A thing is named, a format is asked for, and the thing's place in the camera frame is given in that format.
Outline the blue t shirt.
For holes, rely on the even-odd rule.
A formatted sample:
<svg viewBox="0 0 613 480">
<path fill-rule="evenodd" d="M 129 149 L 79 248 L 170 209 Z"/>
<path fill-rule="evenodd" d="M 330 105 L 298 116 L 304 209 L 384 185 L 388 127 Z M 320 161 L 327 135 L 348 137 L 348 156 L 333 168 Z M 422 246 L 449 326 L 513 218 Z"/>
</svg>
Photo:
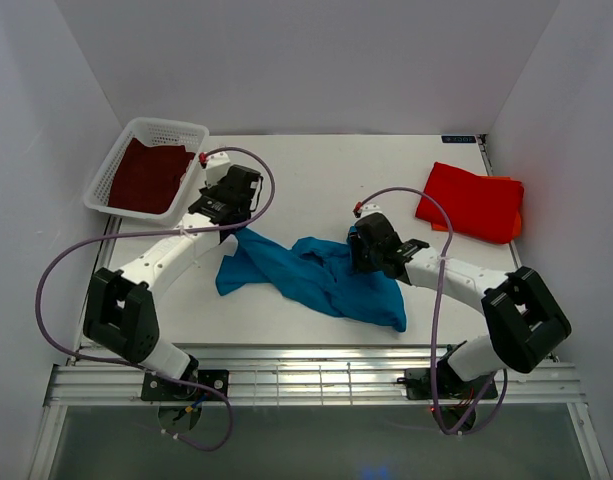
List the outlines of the blue t shirt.
<svg viewBox="0 0 613 480">
<path fill-rule="evenodd" d="M 304 237 L 286 248 L 248 228 L 235 238 L 236 251 L 223 258 L 215 279 L 220 295 L 249 284 L 270 284 L 319 313 L 406 331 L 397 282 L 380 271 L 356 271 L 348 243 Z"/>
</svg>

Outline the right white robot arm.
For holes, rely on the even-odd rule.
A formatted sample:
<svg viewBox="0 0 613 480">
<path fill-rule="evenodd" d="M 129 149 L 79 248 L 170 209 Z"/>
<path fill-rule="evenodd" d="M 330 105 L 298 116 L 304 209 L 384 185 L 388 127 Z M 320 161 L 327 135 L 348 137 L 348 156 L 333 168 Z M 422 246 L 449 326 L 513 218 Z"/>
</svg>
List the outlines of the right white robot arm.
<svg viewBox="0 0 613 480">
<path fill-rule="evenodd" d="M 460 397 L 502 369 L 527 374 L 570 336 L 568 318 L 535 270 L 491 270 L 447 259 L 421 240 L 403 241 L 374 204 L 357 207 L 354 215 L 350 243 L 357 271 L 432 289 L 485 319 L 487 334 L 450 348 L 438 361 L 440 395 Z"/>
</svg>

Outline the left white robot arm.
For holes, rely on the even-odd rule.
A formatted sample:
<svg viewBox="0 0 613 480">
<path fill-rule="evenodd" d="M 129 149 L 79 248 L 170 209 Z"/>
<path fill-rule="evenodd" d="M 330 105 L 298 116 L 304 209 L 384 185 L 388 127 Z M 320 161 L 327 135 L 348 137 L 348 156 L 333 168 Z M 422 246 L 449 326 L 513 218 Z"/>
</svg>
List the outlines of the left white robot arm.
<svg viewBox="0 0 613 480">
<path fill-rule="evenodd" d="M 197 361 L 162 337 L 157 303 L 195 261 L 252 218 L 253 199 L 263 183 L 259 171 L 232 163 L 224 152 L 208 156 L 204 170 L 199 198 L 171 235 L 119 269 L 93 274 L 84 315 L 85 337 L 126 362 L 164 375 L 164 388 L 180 400 L 197 390 Z"/>
</svg>

